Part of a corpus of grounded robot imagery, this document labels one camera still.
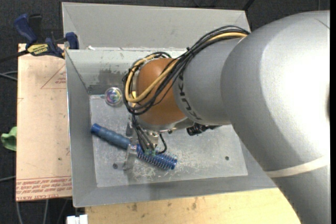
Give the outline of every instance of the clamp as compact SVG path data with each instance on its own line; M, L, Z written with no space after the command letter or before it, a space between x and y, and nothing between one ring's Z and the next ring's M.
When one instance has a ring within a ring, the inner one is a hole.
M60 41L66 41L65 49L79 48L78 39L74 32L66 33L65 38L59 40L55 40L54 37L48 37L45 42L37 42L37 36L29 25L27 14L17 17L14 21L14 26L21 36L28 39L26 53L30 53L33 56L49 55L64 58L65 51L57 46L57 42Z

